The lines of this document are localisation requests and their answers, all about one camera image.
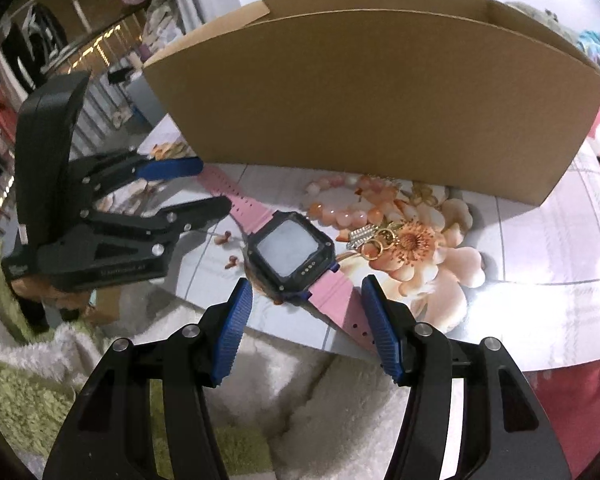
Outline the pink strap smart watch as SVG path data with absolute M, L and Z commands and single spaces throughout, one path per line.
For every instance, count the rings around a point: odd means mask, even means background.
M 340 270 L 331 238 L 302 214 L 273 210 L 249 197 L 217 166 L 204 166 L 198 181 L 210 194 L 230 200 L 230 216 L 246 242 L 247 266 L 273 299 L 309 304 L 361 348 L 375 350 L 361 294 Z

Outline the gold butterfly charms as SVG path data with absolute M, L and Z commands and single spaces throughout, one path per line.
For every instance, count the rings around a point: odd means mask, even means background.
M 379 259 L 385 252 L 398 241 L 398 233 L 389 228 L 382 228 L 371 235 L 358 248 L 360 255 L 367 261 L 375 261 Z

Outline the grey storage box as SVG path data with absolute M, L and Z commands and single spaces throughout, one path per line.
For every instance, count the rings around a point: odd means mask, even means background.
M 126 83 L 125 91 L 151 127 L 158 125 L 162 118 L 166 116 L 166 111 L 158 96 L 151 90 L 144 74 L 139 70 L 132 73 Z

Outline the white fluffy rug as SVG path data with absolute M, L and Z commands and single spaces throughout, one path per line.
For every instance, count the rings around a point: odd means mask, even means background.
M 32 474 L 109 343 L 83 322 L 35 335 L 0 279 L 0 429 Z M 379 479 L 408 393 L 374 364 L 247 332 L 206 398 L 233 477 Z

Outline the brown cardboard box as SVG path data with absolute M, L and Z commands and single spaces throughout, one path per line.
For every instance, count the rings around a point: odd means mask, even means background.
M 169 44 L 150 88 L 207 162 L 378 174 L 539 205 L 600 69 L 494 0 L 261 0 Z

